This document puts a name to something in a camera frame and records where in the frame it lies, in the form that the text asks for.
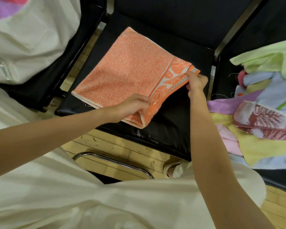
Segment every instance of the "beige tile floor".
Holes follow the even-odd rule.
[[[68,77],[62,84],[61,88],[63,90],[69,90],[76,76],[80,72],[80,69],[87,60],[87,57],[100,33],[101,31],[97,30],[91,37],[83,53],[76,61]],[[54,101],[51,107],[54,108],[57,107],[57,105],[57,102]],[[97,153],[112,154],[121,159],[146,167],[146,169],[149,170],[155,178],[164,178],[164,175],[162,174],[163,166],[167,163],[178,160],[178,158],[168,154],[164,154],[160,151],[147,148],[96,129],[64,144],[62,147],[71,157],[77,153],[87,150],[94,150]],[[147,176],[141,172],[114,165],[98,158],[89,156],[82,157],[76,162],[84,169],[104,174],[109,177],[114,177],[122,181],[147,179]],[[261,209],[278,229],[286,229],[286,192],[267,186],[267,199]]]

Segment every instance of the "person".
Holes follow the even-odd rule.
[[[262,178],[229,160],[206,105],[207,78],[188,75],[192,162],[169,165],[170,179],[108,185],[59,146],[147,111],[148,97],[38,121],[0,89],[0,228],[275,228],[259,209]]]

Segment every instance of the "person's left hand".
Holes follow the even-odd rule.
[[[133,94],[122,103],[105,109],[108,112],[110,122],[118,123],[136,112],[145,114],[149,109],[149,105],[150,100],[147,96]]]

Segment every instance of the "person's left arm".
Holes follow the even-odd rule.
[[[148,108],[149,98],[134,94],[112,107],[1,129],[0,176],[102,124],[119,122]]]

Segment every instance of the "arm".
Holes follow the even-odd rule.
[[[149,99],[133,95],[121,104],[89,112],[26,123],[0,130],[0,175],[110,122],[147,111]]]
[[[194,73],[189,75],[193,170],[215,227],[275,229],[234,175],[227,149],[209,114],[202,91],[207,78]]]

